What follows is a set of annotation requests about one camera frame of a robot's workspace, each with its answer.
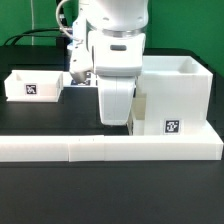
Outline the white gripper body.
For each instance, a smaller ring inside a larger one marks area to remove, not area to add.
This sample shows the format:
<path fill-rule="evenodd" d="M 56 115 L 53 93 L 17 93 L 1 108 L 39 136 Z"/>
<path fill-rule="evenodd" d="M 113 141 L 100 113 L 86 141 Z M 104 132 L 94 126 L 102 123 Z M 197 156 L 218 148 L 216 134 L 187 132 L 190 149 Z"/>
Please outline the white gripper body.
<path fill-rule="evenodd" d="M 145 34 L 112 37 L 88 34 L 93 72 L 97 75 L 100 120 L 122 126 L 128 121 L 136 78 L 141 74 Z"/>

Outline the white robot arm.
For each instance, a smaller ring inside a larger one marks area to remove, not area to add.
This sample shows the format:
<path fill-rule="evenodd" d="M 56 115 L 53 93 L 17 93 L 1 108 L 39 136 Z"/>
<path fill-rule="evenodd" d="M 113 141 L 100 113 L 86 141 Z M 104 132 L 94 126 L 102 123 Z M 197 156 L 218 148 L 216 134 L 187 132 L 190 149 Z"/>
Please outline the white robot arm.
<path fill-rule="evenodd" d="M 135 80 L 141 74 L 148 22 L 148 0 L 80 0 L 70 71 L 84 81 L 98 77 L 101 122 L 124 125 L 129 116 Z"/>

